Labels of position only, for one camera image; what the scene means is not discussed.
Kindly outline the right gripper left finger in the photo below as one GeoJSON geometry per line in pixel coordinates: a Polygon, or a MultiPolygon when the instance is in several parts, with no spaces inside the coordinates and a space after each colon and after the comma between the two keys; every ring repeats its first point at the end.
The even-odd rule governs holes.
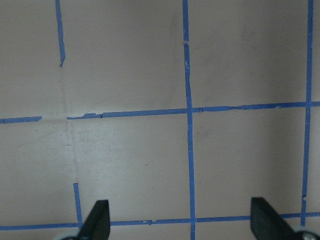
{"type": "Polygon", "coordinates": [[[108,240],[111,232],[109,201],[97,200],[84,224],[80,228],[78,240],[108,240]]]}

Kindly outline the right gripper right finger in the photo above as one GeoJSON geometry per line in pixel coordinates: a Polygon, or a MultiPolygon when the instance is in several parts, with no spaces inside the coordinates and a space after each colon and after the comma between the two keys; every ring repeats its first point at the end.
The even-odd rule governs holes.
{"type": "Polygon", "coordinates": [[[263,197],[251,198],[250,229],[256,240],[299,239],[299,234],[263,197]]]}

